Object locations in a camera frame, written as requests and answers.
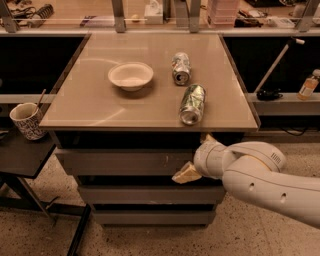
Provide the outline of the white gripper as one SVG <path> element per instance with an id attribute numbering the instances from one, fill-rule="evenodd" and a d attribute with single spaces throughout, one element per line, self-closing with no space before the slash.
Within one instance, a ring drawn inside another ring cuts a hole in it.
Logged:
<path id="1" fill-rule="evenodd" d="M 173 175 L 174 182 L 184 184 L 196 181 L 201 175 L 221 179 L 224 170 L 234 161 L 234 154 L 210 133 L 203 133 L 200 142 L 203 144 L 195 152 L 194 164 L 187 162 Z"/>

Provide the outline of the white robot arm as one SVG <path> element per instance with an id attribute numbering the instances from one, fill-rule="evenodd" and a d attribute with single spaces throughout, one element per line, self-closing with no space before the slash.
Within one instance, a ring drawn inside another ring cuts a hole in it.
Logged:
<path id="1" fill-rule="evenodd" d="M 269 143 L 225 146 L 207 134 L 193 160 L 172 180 L 184 184 L 202 177 L 220 179 L 238 200 L 320 228 L 320 179 L 283 174 L 285 164 L 285 155 Z"/>

